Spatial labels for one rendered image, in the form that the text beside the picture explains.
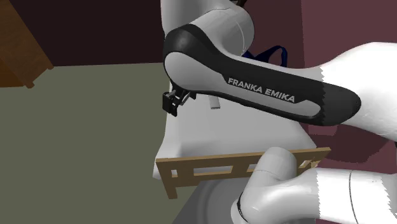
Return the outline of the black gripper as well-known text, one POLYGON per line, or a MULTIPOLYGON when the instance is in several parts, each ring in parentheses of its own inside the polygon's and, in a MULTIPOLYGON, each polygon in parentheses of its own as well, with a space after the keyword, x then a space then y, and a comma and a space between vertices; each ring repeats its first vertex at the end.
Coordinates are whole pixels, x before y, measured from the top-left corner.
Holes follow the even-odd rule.
POLYGON ((164 92, 162 94, 162 109, 177 117, 178 107, 182 106, 189 98, 195 100, 196 97, 197 94, 195 92, 182 88, 176 91, 164 92))

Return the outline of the dark blue bag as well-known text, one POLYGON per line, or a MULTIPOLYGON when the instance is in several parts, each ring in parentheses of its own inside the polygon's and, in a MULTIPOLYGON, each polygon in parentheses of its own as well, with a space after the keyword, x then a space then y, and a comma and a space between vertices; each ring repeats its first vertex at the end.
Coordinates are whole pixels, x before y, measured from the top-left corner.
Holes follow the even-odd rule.
POLYGON ((265 50, 264 52, 259 53, 256 56, 254 56, 249 51, 246 51, 245 53, 243 53, 242 56, 245 58, 248 58, 248 59, 253 59, 253 60, 260 61, 260 62, 269 63, 271 56, 273 56, 273 54, 278 50, 281 50, 281 64, 280 64, 280 66, 287 67, 288 66, 288 52, 285 49, 285 47, 280 46, 280 45, 273 46, 273 47, 265 50))

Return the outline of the brown wooden furniture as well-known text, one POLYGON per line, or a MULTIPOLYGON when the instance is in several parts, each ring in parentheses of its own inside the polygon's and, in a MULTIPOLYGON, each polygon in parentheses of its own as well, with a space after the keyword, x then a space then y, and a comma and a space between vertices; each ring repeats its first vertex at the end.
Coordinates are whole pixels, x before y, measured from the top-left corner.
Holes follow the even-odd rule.
POLYGON ((53 64, 10 0, 0 0, 0 88, 34 86, 53 64))

